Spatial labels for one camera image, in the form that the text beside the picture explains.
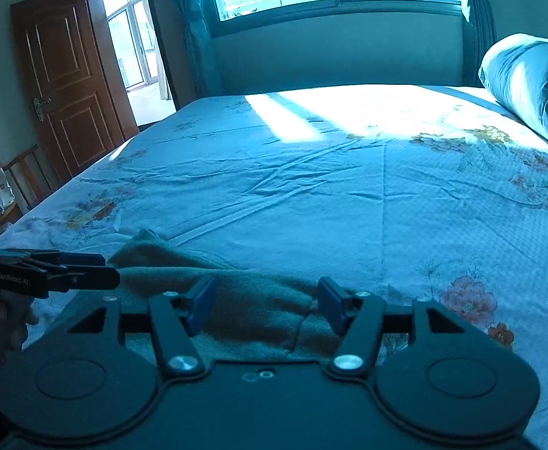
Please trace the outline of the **person's left hand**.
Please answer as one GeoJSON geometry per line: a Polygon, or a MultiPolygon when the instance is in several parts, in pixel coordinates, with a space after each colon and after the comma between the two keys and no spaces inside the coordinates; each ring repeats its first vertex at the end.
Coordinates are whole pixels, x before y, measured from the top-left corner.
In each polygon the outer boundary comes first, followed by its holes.
{"type": "Polygon", "coordinates": [[[0,355],[20,351],[28,339],[28,328],[38,324],[34,298],[0,291],[0,355]]]}

